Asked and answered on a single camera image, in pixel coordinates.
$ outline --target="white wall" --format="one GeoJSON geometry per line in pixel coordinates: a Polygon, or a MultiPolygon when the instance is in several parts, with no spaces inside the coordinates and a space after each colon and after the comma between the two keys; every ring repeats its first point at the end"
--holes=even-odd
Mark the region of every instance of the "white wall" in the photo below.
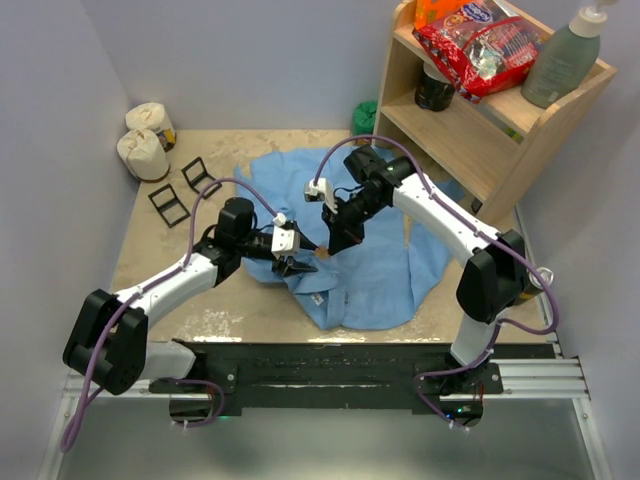
{"type": "Polygon", "coordinates": [[[78,0],[0,15],[0,478],[35,478],[83,298],[108,286],[135,185],[129,102],[78,0]]]}
{"type": "Polygon", "coordinates": [[[346,128],[399,0],[82,0],[129,97],[179,128],[346,128]]]}
{"type": "MultiPolygon", "coordinates": [[[[517,3],[559,27],[578,1],[517,3]]],[[[556,273],[560,340],[582,359],[618,480],[640,471],[639,14],[629,0],[610,9],[602,56],[618,75],[521,202],[536,260],[556,273]]]]}

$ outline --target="white bag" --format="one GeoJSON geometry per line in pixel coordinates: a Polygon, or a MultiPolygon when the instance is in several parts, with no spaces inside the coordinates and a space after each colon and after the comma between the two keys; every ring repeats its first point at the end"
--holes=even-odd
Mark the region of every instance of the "white bag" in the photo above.
{"type": "Polygon", "coordinates": [[[156,182],[169,173],[167,154],[151,130],[131,130],[118,141],[117,150],[131,174],[140,180],[156,182]]]}
{"type": "Polygon", "coordinates": [[[124,120],[129,130],[151,130],[158,136],[162,148],[168,152],[176,144],[176,131],[169,120],[164,105],[143,103],[127,112],[124,120]]]}

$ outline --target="red snack bag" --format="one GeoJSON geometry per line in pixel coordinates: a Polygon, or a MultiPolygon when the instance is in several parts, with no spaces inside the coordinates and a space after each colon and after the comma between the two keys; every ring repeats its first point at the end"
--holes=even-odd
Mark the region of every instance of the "red snack bag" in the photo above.
{"type": "Polygon", "coordinates": [[[494,0],[467,3],[413,34],[473,103],[522,83],[544,41],[542,32],[494,0]]]}

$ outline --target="blue towel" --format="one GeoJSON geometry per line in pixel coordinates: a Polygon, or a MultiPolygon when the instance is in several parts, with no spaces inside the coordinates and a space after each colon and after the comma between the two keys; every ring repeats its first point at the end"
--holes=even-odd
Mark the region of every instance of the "blue towel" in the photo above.
{"type": "MultiPolygon", "coordinates": [[[[356,186],[342,164],[353,149],[340,148],[325,166],[322,176],[333,188],[356,186]]],[[[386,160],[393,158],[388,150],[377,151],[386,160]]],[[[251,179],[239,168],[235,176],[255,187],[276,211],[296,220],[300,230],[314,243],[328,245],[329,230],[321,219],[322,203],[307,203],[302,193],[326,152],[327,149],[322,148],[273,152],[251,163],[251,179]]],[[[464,195],[453,180],[439,187],[456,201],[464,195]]],[[[238,186],[237,194],[254,201],[259,226],[271,223],[271,215],[246,189],[238,186]]],[[[337,195],[347,198],[344,192],[337,195]]],[[[450,253],[431,232],[415,222],[409,246],[405,247],[403,214],[387,207],[365,223],[362,244],[327,260],[304,250],[295,258],[317,267],[318,272],[283,279],[271,271],[271,262],[245,259],[244,263],[249,274],[259,282],[286,282],[322,329],[342,325],[383,330],[413,318],[429,291],[442,278],[450,253]]]]}

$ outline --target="wooden shelf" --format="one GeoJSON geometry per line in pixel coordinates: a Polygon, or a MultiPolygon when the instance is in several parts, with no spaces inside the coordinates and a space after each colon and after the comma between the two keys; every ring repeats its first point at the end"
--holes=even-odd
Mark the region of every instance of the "wooden shelf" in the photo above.
{"type": "MultiPolygon", "coordinates": [[[[413,36],[413,24],[404,25],[394,31],[393,36],[405,47],[411,50],[424,62],[433,64],[422,45],[413,36]]],[[[544,108],[529,103],[520,93],[520,87],[510,88],[504,92],[487,95],[480,105],[486,107],[492,114],[513,128],[522,136],[526,136],[536,123],[544,108]]]]}
{"type": "Polygon", "coordinates": [[[381,113],[482,201],[511,168],[518,148],[461,97],[431,112],[418,107],[410,92],[383,105],[381,113]]]}

